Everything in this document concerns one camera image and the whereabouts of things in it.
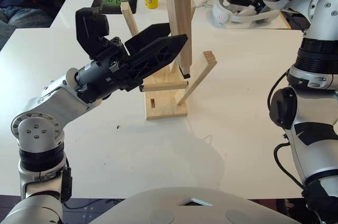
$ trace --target jeans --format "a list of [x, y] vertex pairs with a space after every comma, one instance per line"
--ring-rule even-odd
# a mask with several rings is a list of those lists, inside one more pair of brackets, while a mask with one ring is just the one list
[[16, 29], [50, 27], [53, 19], [41, 9], [8, 6], [0, 8], [0, 51]]

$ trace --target wooden block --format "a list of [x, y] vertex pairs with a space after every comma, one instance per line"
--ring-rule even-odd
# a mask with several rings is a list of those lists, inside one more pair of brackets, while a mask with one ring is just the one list
[[128, 2], [121, 3], [121, 11], [123, 16], [125, 17], [130, 33], [132, 34], [132, 36], [136, 36], [139, 31], [132, 13], [132, 9], [130, 8]]
[[162, 91], [162, 90], [174, 90], [174, 89], [185, 89], [188, 86], [187, 81], [173, 81], [173, 82], [164, 82], [164, 83], [151, 83], [144, 84], [140, 88], [142, 92], [151, 92], [151, 91]]
[[204, 51], [198, 62], [193, 65], [188, 87], [186, 89], [178, 90], [175, 95], [178, 106], [184, 103], [192, 91], [195, 90], [216, 64], [217, 61], [212, 52]]
[[178, 57], [184, 75], [190, 74], [192, 64], [191, 0], [166, 0], [172, 35], [186, 34], [188, 40]]
[[190, 5], [191, 20], [194, 17], [195, 10], [196, 10], [196, 4], [193, 0], [191, 0], [191, 5]]
[[[161, 82], [181, 81], [181, 73], [170, 73], [169, 66], [162, 68], [156, 73], [144, 79], [144, 84], [155, 84]], [[154, 120], [170, 117], [185, 117], [187, 109], [185, 102], [181, 105], [176, 104], [175, 94], [178, 90], [165, 90], [145, 92], [146, 119]]]

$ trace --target desk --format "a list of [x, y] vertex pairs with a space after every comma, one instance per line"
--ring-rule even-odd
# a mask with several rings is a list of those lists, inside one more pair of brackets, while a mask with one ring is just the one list
[[[61, 10], [56, 16], [52, 27], [67, 27], [75, 29], [75, 12], [83, 7], [91, 7], [93, 0], [66, 0]], [[226, 26], [214, 24], [210, 19], [212, 9], [199, 7], [195, 11], [192, 22], [192, 28], [209, 27], [209, 28], [228, 28], [228, 29], [289, 29], [289, 25], [280, 15], [270, 23], [265, 24], [234, 24], [229, 23]], [[127, 28], [127, 24], [122, 15], [107, 15], [111, 28]], [[137, 10], [134, 14], [139, 30], [143, 30], [151, 24], [168, 22], [168, 13], [165, 0], [158, 0], [158, 8], [154, 10], [147, 9], [144, 0], [137, 1]]]
[[[130, 38], [127, 30], [118, 34], [123, 41]], [[299, 31], [194, 31], [193, 54], [211, 49], [218, 64], [187, 100], [188, 117], [148, 122], [143, 93], [118, 90], [65, 128], [73, 197], [127, 198], [168, 186], [200, 186], [249, 199], [300, 197], [274, 162], [273, 149], [285, 141], [284, 132], [270, 121], [266, 99], [294, 63], [301, 40]], [[89, 58], [74, 30], [61, 28], [16, 30], [0, 58], [0, 194], [18, 195], [12, 119], [50, 80]], [[279, 156], [298, 177], [290, 148]]]

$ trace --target headset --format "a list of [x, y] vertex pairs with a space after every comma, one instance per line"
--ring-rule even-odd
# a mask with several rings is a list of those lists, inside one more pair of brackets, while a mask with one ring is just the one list
[[227, 22], [270, 22], [279, 15], [279, 10], [271, 10], [267, 6], [257, 12], [253, 5], [244, 7], [230, 4], [225, 6], [223, 2], [224, 0], [216, 0], [212, 8], [212, 14], [220, 24]]

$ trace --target black cable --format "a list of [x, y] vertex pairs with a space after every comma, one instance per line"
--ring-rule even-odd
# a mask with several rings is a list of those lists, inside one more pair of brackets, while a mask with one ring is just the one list
[[303, 190], [303, 189], [305, 189], [305, 187], [282, 166], [282, 164], [280, 163], [280, 161], [278, 159], [278, 155], [277, 155], [278, 150], [281, 149], [284, 146], [289, 146], [289, 145], [290, 145], [290, 142], [282, 143], [282, 144], [279, 144], [278, 146], [276, 146], [275, 149], [274, 149], [274, 158], [275, 158], [275, 161], [276, 161], [278, 167]]
[[100, 200], [103, 200], [103, 199], [97, 199], [97, 200], [94, 200], [93, 202], [90, 202], [88, 204], [85, 204], [83, 206], [80, 206], [80, 207], [69, 207], [66, 203], [63, 203], [64, 207], [66, 207], [67, 209], [70, 209], [70, 210], [76, 210], [76, 209], [81, 209], [81, 208], [84, 208], [84, 207], [87, 207], [87, 206], [90, 206], [91, 204], [94, 204]]
[[273, 92], [275, 90], [275, 88], [277, 87], [277, 85], [281, 82], [281, 80], [283, 80], [283, 78], [287, 75], [287, 72], [283, 73], [282, 76], [280, 76], [280, 78], [276, 81], [276, 83], [273, 85], [273, 87], [270, 90], [270, 93], [268, 95], [268, 109], [271, 109], [271, 96], [273, 95]]
[[286, 12], [282, 12], [282, 14], [289, 21], [293, 22], [302, 32], [304, 32], [305, 29], [303, 28], [303, 26], [299, 22], [297, 22], [291, 15]]
[[[90, 206], [90, 205], [92, 205], [92, 204], [94, 204], [94, 203], [96, 203], [96, 202], [98, 202], [98, 201], [101, 201], [101, 200], [104, 200], [104, 199], [96, 199], [96, 200], [94, 200], [93, 202], [90, 202], [90, 203], [85, 204], [85, 205], [80, 206], [80, 207], [69, 207], [66, 203], [63, 203], [63, 205], [64, 205], [64, 207], [66, 207], [67, 209], [70, 209], [70, 210], [77, 210], [77, 209], [82, 209], [82, 208], [84, 208], [84, 207], [88, 207], [88, 206]], [[122, 201], [124, 201], [124, 199], [107, 199], [107, 200], [105, 201], [105, 203], [108, 204], [108, 203], [113, 202], [114, 205], [117, 205], [117, 204], [121, 203]]]

